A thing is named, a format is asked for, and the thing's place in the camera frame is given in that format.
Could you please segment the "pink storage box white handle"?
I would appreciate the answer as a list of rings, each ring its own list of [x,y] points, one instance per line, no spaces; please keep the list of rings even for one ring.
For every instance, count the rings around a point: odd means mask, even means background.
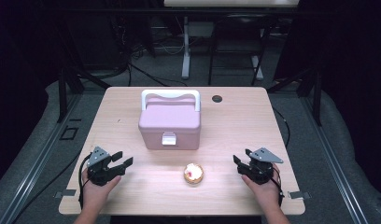
[[[197,90],[143,90],[138,128],[148,149],[198,149],[201,95]]]

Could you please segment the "white desk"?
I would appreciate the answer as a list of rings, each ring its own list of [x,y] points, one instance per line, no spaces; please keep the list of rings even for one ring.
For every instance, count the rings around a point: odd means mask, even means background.
[[[300,0],[163,0],[165,7],[188,9],[188,8],[223,8],[235,9],[245,8],[296,8]],[[190,50],[190,36],[189,36],[189,16],[184,16],[183,25],[183,40],[184,40],[184,57],[182,66],[182,78],[188,79],[190,77],[191,65],[191,50]]]

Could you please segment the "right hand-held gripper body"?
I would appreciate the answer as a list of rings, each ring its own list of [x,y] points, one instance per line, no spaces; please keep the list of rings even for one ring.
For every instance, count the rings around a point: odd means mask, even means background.
[[[252,151],[249,158],[249,163],[242,162],[241,167],[237,168],[237,172],[240,175],[246,175],[258,185],[267,183],[273,178],[274,163],[283,163],[282,159],[265,147]]]

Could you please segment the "black metal stand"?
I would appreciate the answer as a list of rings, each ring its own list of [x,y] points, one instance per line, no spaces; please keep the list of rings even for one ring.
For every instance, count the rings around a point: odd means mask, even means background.
[[[307,68],[301,73],[293,76],[284,78],[282,81],[279,81],[273,87],[267,90],[268,93],[277,92],[285,87],[287,87],[290,83],[299,81],[300,84],[298,89],[296,90],[296,94],[299,97],[307,97],[310,92],[312,92],[313,101],[312,101],[312,118],[315,123],[320,126],[320,106],[321,106],[321,95],[322,95],[322,75],[319,70],[316,68]]]
[[[80,81],[81,78],[88,79],[104,90],[109,88],[107,83],[85,70],[82,70],[78,67],[64,67],[59,73],[58,79],[60,106],[58,123],[62,122],[68,113],[67,89],[70,89],[74,94],[82,94],[84,92],[85,88]]]

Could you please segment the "person's left hand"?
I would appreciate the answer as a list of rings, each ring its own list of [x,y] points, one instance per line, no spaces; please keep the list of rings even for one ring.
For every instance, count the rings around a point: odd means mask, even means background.
[[[121,181],[121,176],[115,176],[111,181],[108,181],[103,186],[98,186],[93,184],[89,178],[88,174],[84,173],[82,175],[83,183],[83,210],[86,209],[97,209],[101,210],[108,198],[109,193],[119,184]]]

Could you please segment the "aluminium floor rail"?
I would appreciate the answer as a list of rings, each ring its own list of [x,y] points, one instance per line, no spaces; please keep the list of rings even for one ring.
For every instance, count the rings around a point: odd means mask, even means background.
[[[347,211],[351,216],[354,224],[369,224],[360,203],[351,188],[345,173],[342,169],[340,162],[337,160],[336,155],[333,152],[332,145],[324,132],[322,126],[319,126],[315,121],[312,113],[312,105],[307,98],[300,99],[303,109],[305,110],[306,116],[310,120],[313,129],[315,130],[318,139],[322,145],[322,151],[324,158],[328,164],[328,167],[332,173],[334,182],[341,194],[341,197],[346,205]]]
[[[42,119],[0,181],[0,224],[10,224],[20,213],[80,99],[80,94],[67,98],[67,112],[62,118],[59,99],[49,99]]]

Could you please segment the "person's right hand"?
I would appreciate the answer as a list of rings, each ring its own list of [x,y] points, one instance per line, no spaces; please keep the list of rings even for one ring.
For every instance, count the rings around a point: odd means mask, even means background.
[[[267,183],[258,185],[252,180],[250,180],[246,175],[241,175],[244,183],[250,188],[253,192],[254,197],[258,205],[263,210],[271,211],[275,208],[279,208],[279,187],[277,186],[279,181],[279,169],[274,164],[274,175],[273,179],[269,180]]]

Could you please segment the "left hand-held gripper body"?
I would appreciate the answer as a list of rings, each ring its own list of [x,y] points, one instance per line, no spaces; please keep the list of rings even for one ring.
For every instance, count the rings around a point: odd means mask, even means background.
[[[111,181],[115,176],[125,174],[122,164],[113,168],[108,166],[111,162],[113,162],[111,156],[111,154],[101,147],[96,147],[92,152],[87,163],[87,174],[89,180],[93,184],[103,186],[108,181]]]

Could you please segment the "grey tape strip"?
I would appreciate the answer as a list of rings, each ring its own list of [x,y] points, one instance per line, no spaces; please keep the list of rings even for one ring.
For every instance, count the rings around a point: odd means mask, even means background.
[[[301,200],[308,200],[311,198],[311,195],[309,192],[303,192],[303,191],[292,191],[289,193],[289,197],[291,199],[301,199]]]
[[[54,194],[54,198],[55,199],[61,199],[62,197],[65,197],[65,196],[75,196],[77,190],[76,189],[63,189],[61,191],[57,191],[55,194]]]

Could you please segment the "black chair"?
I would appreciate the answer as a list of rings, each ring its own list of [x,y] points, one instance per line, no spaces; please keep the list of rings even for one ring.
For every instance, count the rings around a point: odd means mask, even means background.
[[[261,62],[271,31],[272,15],[231,14],[214,23],[209,47],[208,84],[213,77],[252,75],[261,77]]]

